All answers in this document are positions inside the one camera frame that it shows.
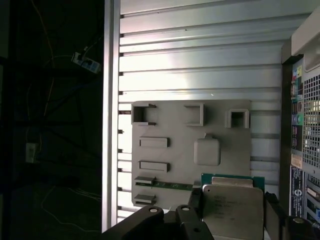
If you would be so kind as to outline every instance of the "black metal frame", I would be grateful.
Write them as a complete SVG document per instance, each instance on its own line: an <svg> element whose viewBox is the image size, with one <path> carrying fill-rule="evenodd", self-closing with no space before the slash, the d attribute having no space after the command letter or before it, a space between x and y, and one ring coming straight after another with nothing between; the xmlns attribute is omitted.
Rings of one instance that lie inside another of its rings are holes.
<svg viewBox="0 0 320 240"><path fill-rule="evenodd" d="M102 240L214 240L201 221L202 191L194 188L188 205L175 211L145 206L102 234ZM271 240L318 240L320 230L302 218L288 216L275 194L264 195L264 226Z"/></svg>

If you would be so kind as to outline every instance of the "sticker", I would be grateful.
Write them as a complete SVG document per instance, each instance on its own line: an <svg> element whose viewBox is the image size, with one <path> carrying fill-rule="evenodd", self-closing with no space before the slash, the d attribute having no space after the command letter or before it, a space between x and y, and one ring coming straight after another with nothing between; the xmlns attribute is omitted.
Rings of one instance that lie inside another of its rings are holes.
<svg viewBox="0 0 320 240"><path fill-rule="evenodd" d="M302 169L302 156L291 154L291 165Z"/></svg>
<svg viewBox="0 0 320 240"><path fill-rule="evenodd" d="M290 205L291 216L304 217L304 172L297 167L290 167Z"/></svg>
<svg viewBox="0 0 320 240"><path fill-rule="evenodd" d="M296 77L300 78L302 76L302 65L298 66L296 69Z"/></svg>

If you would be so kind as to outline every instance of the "square slot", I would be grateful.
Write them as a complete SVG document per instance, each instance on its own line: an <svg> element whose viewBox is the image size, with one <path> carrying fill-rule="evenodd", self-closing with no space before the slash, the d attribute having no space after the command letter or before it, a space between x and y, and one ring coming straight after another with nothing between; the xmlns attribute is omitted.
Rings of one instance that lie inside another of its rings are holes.
<svg viewBox="0 0 320 240"><path fill-rule="evenodd" d="M231 113L231 127L232 128L243 128L245 124L245 113L244 112L232 112Z"/></svg>
<svg viewBox="0 0 320 240"><path fill-rule="evenodd" d="M195 103L184 106L186 119L185 124L189 127L203 127L204 126L204 104Z"/></svg>

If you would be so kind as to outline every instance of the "screw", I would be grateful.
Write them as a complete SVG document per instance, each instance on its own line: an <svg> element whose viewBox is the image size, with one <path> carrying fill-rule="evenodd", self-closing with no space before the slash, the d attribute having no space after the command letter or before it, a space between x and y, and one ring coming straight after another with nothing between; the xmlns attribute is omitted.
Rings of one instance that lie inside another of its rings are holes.
<svg viewBox="0 0 320 240"><path fill-rule="evenodd" d="M297 218L297 217L294 218L293 221L294 221L295 223L297 223L297 224L303 224L303 223L305 222L303 219Z"/></svg>

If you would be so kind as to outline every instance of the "cable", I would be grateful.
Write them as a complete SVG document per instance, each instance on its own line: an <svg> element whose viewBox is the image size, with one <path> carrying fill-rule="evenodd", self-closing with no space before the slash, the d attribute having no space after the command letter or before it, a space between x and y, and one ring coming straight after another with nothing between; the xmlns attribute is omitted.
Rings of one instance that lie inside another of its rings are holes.
<svg viewBox="0 0 320 240"><path fill-rule="evenodd" d="M51 65L52 65L52 68L55 68L56 65L55 65L55 60L54 60L54 51L53 51L53 48L52 48L52 45L51 45L51 42L50 42L50 38L49 38L49 34L48 34L48 31L47 31L47 28L46 28L46 25L44 23L44 20L41 16L41 13L39 12L38 8L36 7L35 3L34 3L34 0L30 0L31 3L32 3L32 6L34 8L34 10L36 11L36 13L38 14L39 18L40 18L40 22L41 22L41 25L42 25L42 28L43 28L43 31L44 31L44 34L45 34L45 37L46 37L46 40L47 40L47 43L48 43L48 47L50 49L50 53L51 53ZM47 112L47 108L48 108L48 102L50 100L50 97L51 97L51 93L52 93L52 89L54 87L54 83L55 83L55 78L53 77L52 78L52 81L51 81L51 86L50 86L50 90L49 90L49 94L48 94L48 99L45 103L45 108L44 108L44 112L43 112L43 115L45 116L46 115L46 112ZM30 84L29 88L28 88L28 91L27 91L27 111L28 111L28 119L30 120L30 112L29 112L29 92L30 92L30 88L32 86L32 83ZM25 140L28 142L28 133L29 133L29 130L30 130L30 127L27 128L26 130L26 134L25 134ZM39 135L39 150L38 152L40 153L41 152L41 149L42 149L42 136L41 134Z"/></svg>
<svg viewBox="0 0 320 240"><path fill-rule="evenodd" d="M72 191L75 194L78 194L78 195L81 195L81 196L84 196L84 197L87 197L87 198L90 198L90 199L94 199L94 200L96 200L98 202L101 202L101 198L100 197L91 196L89 194L85 194L85 193L73 190L72 188L69 188L69 190Z"/></svg>
<svg viewBox="0 0 320 240"><path fill-rule="evenodd" d="M99 195L99 194L96 194L96 193L93 193L93 192L88 192L88 191L85 191L85 190L83 190L83 189L81 189L81 188L78 188L77 190L80 191L80 192L83 192L83 193L85 193L85 194L89 194L89 195L93 195L93 196L98 196L99 198L101 198L101 195Z"/></svg>
<svg viewBox="0 0 320 240"><path fill-rule="evenodd" d="M44 34L46 36L46 40L48 42L48 46L49 46L49 49L50 49L50 52L51 52L51 64L52 64L52 68L55 68L55 60L54 60L54 51L52 49L52 46L51 46L51 43L50 43L50 39L49 39L49 35L48 35L48 32L47 32L47 28L46 28L46 25L44 23L44 20L38 10L38 8L36 7L35 3L34 3L34 0L30 0L32 5L33 5L33 8L34 10L36 11L36 13L39 15L39 18L40 18L40 21L41 21L41 24L42 24L42 28L43 28L43 31L44 31ZM50 86L50 90L49 90L49 94L48 94L48 100L46 101L46 104L45 104L45 108L44 108L44 113L43 115L45 116L46 115L46 112L47 112L47 108L48 108L48 102L50 100L50 97L51 97L51 93L52 93L52 89L54 87L54 84L55 84L55 78L53 77L52 78L52 82L51 82L51 86Z"/></svg>
<svg viewBox="0 0 320 240"><path fill-rule="evenodd" d="M80 229L81 231L83 232L86 232L86 233L100 233L99 230L85 230L83 229L82 227L78 226L77 224L75 223L71 223L71 222L62 222L60 221L53 213L49 212L48 210L46 210L44 208L44 202L46 201L46 199L48 198L48 196L52 193L52 191L55 189L56 186L53 186L48 192L47 194L44 196L42 202L41 202L41 208L42 210L44 210L47 214L49 214L51 217L53 217L59 224L61 225L70 225L70 226L74 226L76 227L77 229Z"/></svg>
<svg viewBox="0 0 320 240"><path fill-rule="evenodd" d="M86 46L83 50L85 51L84 52L84 54L83 54L83 56L82 56L82 58L84 58L85 56L86 56L86 54L89 52L89 50L94 46L94 45L96 45L99 41L100 41L100 39L103 37L103 35L102 36L100 36L98 39L97 39L97 41L95 41L91 46Z"/></svg>

